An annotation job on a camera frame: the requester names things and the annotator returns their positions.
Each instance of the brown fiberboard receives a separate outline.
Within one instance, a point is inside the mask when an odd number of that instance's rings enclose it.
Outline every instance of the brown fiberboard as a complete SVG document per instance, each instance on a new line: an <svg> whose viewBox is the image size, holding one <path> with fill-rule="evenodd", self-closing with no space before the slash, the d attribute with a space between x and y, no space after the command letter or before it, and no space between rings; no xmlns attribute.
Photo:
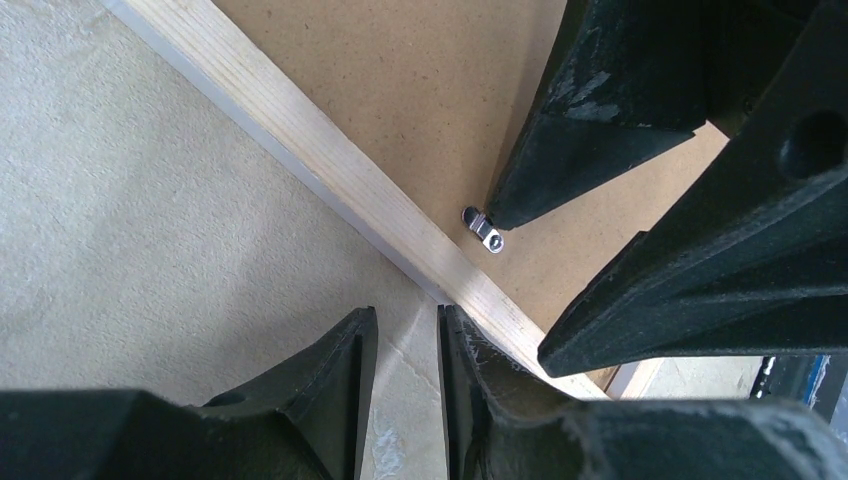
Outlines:
<svg viewBox="0 0 848 480"><path fill-rule="evenodd" d="M712 127L524 227L498 255L460 211L485 203L532 101L563 0L215 0L543 330L724 144ZM611 371L592 375L605 384Z"/></svg>

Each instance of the screw head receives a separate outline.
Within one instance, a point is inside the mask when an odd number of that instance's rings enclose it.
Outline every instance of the screw head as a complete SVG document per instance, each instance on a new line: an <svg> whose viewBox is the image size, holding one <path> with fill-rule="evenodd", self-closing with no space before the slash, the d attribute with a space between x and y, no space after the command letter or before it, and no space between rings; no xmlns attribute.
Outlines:
<svg viewBox="0 0 848 480"><path fill-rule="evenodd" d="M489 250L498 253L503 248L503 237L500 235L492 235L489 239Z"/></svg>

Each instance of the metal clip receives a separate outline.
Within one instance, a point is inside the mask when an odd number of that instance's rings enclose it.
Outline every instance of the metal clip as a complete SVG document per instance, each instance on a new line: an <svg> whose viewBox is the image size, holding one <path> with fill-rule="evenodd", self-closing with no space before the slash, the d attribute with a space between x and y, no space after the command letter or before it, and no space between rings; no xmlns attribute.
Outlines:
<svg viewBox="0 0 848 480"><path fill-rule="evenodd" d="M462 221L477 234L483 245L492 253L503 250L503 237L492 226L492 222L486 218L480 210L474 207L465 207L462 211Z"/></svg>

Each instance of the metal bracket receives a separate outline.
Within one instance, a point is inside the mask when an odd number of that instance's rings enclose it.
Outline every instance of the metal bracket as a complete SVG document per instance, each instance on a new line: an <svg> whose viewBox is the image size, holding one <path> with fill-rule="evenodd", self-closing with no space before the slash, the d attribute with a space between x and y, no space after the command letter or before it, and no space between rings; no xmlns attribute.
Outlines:
<svg viewBox="0 0 848 480"><path fill-rule="evenodd" d="M503 250L503 236L494 229L491 220L483 212L475 207L465 207L462 211L462 221L483 241L487 250L492 253Z"/></svg>

